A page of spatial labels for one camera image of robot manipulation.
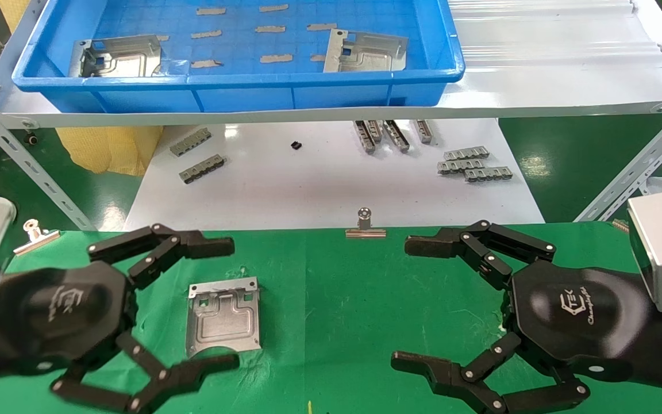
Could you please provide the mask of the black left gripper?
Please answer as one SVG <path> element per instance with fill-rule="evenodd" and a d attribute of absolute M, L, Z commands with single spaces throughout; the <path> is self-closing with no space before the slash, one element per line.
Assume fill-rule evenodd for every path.
<path fill-rule="evenodd" d="M 145 289 L 181 259 L 231 256 L 231 237 L 176 231 L 154 224 L 88 247 L 92 263 L 74 269 L 43 268 L 10 274 L 0 283 L 0 332 L 15 369 L 102 366 L 116 346 L 149 377 L 136 394 L 82 382 L 87 370 L 71 365 L 51 385 L 67 403 L 118 413 L 153 413 L 169 398 L 197 392 L 209 374 L 238 369 L 237 354 L 184 360 L 166 367 L 126 332 L 136 322 L 136 289 Z M 145 254 L 126 276 L 109 265 Z"/>

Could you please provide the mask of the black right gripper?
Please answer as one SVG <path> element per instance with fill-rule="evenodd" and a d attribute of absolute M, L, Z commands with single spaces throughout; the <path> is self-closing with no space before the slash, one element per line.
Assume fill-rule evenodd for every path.
<path fill-rule="evenodd" d="M 643 335 L 653 304 L 636 274 L 559 267 L 550 263 L 553 244 L 486 220 L 465 228 L 443 227 L 434 236 L 408 236 L 405 252 L 459 257 L 492 288 L 510 289 L 514 332 L 470 364 L 404 351 L 392 354 L 393 369 L 422 375 L 434 394 L 460 399 L 476 413 L 551 413 L 589 398 L 589 387 L 572 372 L 596 380 L 649 377 L 651 360 Z M 529 265 L 513 275 L 497 252 Z M 554 385 L 502 395 L 491 390 L 485 380 L 517 351 L 541 374 L 550 374 Z"/>

